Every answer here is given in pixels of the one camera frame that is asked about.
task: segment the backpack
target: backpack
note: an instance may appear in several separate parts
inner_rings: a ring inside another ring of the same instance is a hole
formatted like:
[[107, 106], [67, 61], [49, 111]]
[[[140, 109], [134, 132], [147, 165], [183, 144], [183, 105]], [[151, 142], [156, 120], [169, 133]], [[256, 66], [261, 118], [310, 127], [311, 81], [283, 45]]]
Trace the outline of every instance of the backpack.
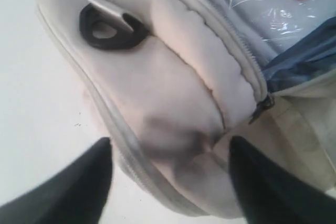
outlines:
[[[333, 188], [335, 18], [297, 18], [298, 37], [272, 44], [279, 31], [267, 31], [267, 19], [247, 25], [260, 6], [232, 11], [252, 1], [229, 0], [226, 12], [220, 1], [37, 0], [37, 10], [86, 84], [115, 160], [168, 208], [242, 216], [228, 175], [233, 134], [306, 183]], [[298, 0], [282, 4], [293, 3], [300, 10]]]

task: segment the white surface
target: white surface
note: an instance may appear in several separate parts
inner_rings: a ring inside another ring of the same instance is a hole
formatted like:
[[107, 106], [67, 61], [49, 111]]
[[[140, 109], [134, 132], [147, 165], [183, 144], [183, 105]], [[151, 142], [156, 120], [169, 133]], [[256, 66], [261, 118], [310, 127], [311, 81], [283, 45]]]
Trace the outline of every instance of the white surface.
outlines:
[[[0, 1], [2, 205], [64, 168], [101, 134], [85, 106], [84, 86], [42, 29], [34, 0]], [[175, 214], [116, 168], [101, 223], [243, 222]]]

